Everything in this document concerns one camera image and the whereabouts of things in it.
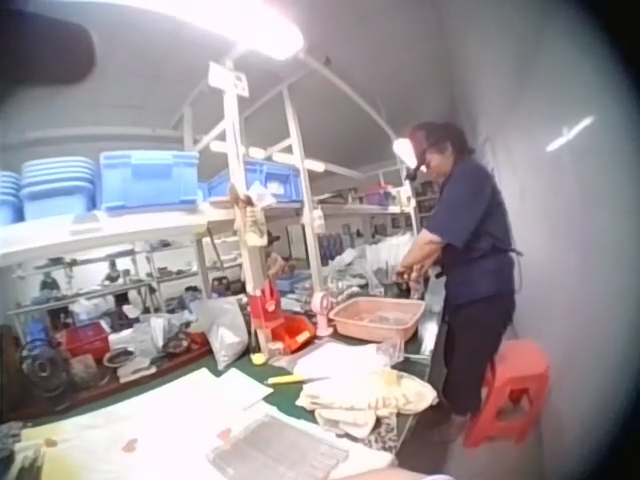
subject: hair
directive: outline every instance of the hair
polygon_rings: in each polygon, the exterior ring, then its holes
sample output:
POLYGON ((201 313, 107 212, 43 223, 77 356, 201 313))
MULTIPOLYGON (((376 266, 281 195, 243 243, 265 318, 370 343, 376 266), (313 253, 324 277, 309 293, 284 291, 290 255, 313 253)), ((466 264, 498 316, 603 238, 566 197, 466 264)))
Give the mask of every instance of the hair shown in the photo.
POLYGON ((416 156, 424 154, 426 148, 443 151, 446 145, 451 146, 455 160, 473 155, 475 150, 469 146, 462 128, 453 122, 423 122, 411 129, 410 137, 416 150, 416 156))

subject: ceiling light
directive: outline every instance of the ceiling light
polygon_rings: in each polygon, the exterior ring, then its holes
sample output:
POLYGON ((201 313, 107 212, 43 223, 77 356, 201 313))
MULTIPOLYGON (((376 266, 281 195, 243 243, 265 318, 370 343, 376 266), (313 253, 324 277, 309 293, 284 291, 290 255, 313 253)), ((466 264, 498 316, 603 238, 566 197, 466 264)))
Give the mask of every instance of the ceiling light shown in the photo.
MULTIPOLYGON (((295 157, 290 153, 274 152, 271 158, 274 162, 284 163, 286 165, 297 165, 295 157)), ((306 168, 307 170, 311 170, 312 172, 322 173, 327 169, 327 166, 320 160, 312 160, 310 158, 307 158, 304 161, 304 168, 306 168)))
POLYGON ((571 129, 566 128, 566 127, 563 128, 562 136, 556 138, 553 142, 551 142, 549 145, 547 145, 547 148, 545 148, 545 150, 547 152, 553 152, 554 150, 557 150, 558 148, 563 146, 565 143, 567 143, 569 140, 573 139, 582 130, 584 130, 589 125, 591 125, 595 120, 596 120, 596 117, 589 116, 589 117, 585 117, 582 120, 580 120, 571 129))
POLYGON ((285 60, 304 47, 302 33, 264 0, 102 0, 179 18, 242 49, 285 60))
POLYGON ((397 138, 393 142, 393 152, 400 157, 407 167, 415 168, 418 164, 416 154, 413 151, 413 145, 408 138, 397 138))
MULTIPOLYGON (((221 140, 214 140, 209 144, 209 148, 211 149, 212 152, 227 153, 227 144, 226 142, 223 142, 221 140)), ((244 147, 240 147, 240 148, 242 153, 245 153, 244 147)), ((267 159, 266 158, 267 152, 262 148, 249 147, 248 153, 251 158, 267 159)), ((294 165, 294 166, 298 165, 295 157, 290 153, 274 152, 273 155, 271 155, 271 160, 277 163, 284 163, 286 165, 294 165)), ((307 170, 311 170, 312 172, 322 173, 327 169, 327 165, 324 162, 321 162, 320 160, 313 160, 311 158, 307 158, 304 161, 304 166, 307 170)))

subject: rag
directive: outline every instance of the rag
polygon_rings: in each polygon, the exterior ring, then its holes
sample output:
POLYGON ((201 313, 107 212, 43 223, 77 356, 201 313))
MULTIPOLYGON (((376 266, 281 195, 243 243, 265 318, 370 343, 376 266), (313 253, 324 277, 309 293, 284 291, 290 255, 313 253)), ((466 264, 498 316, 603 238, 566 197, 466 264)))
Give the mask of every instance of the rag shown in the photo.
POLYGON ((318 425, 365 439, 379 417, 419 413, 438 401, 435 389, 391 369, 311 382, 296 405, 314 412, 318 425))

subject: dark blue shirt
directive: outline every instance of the dark blue shirt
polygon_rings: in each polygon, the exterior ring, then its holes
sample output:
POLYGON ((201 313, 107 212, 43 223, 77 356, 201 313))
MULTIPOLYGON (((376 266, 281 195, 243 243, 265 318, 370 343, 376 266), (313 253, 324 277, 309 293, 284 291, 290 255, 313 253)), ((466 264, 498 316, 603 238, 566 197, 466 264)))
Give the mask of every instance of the dark blue shirt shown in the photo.
POLYGON ((507 209, 493 175, 474 159, 454 165, 427 230, 445 243, 447 304, 515 291, 507 209))

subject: person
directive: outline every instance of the person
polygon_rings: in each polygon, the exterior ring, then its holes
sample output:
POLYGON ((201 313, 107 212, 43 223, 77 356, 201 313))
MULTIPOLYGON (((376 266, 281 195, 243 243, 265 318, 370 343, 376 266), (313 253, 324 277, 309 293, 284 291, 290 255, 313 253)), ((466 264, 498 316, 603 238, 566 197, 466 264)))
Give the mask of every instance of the person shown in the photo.
POLYGON ((267 275, 269 278, 278 278, 289 272, 289 263, 285 262, 280 255, 273 251, 273 244, 280 240, 280 235, 267 232, 267 246, 265 256, 267 261, 267 275))
MULTIPOLYGON (((121 276, 122 275, 120 274, 120 270, 118 270, 118 265, 116 264, 116 261, 114 259, 111 259, 109 260, 109 270, 107 271, 107 274, 102 279, 102 283, 103 284, 118 283, 120 281, 121 276)), ((122 307, 124 307, 125 305, 131 305, 128 292, 116 293, 113 296, 113 301, 115 303, 116 309, 118 310, 122 309, 122 307)))
MULTIPOLYGON (((39 290, 43 297, 46 296, 49 299, 60 295, 60 292, 62 291, 58 280, 51 274, 51 272, 44 272, 42 274, 39 290)), ((64 327, 64 320, 69 317, 69 307, 64 306, 47 310, 47 316, 49 317, 49 324, 51 325, 51 328, 53 331, 57 332, 64 327)))
POLYGON ((454 441, 480 409, 485 372, 513 319, 515 250, 502 194, 462 129, 425 122, 411 129, 409 140, 417 160, 413 173, 426 168, 441 193, 396 275, 409 282, 438 265, 446 276, 442 395, 451 417, 434 436, 454 441))
POLYGON ((60 293, 60 284, 58 280, 51 275, 51 272, 44 272, 42 280, 40 280, 40 293, 54 295, 60 293))

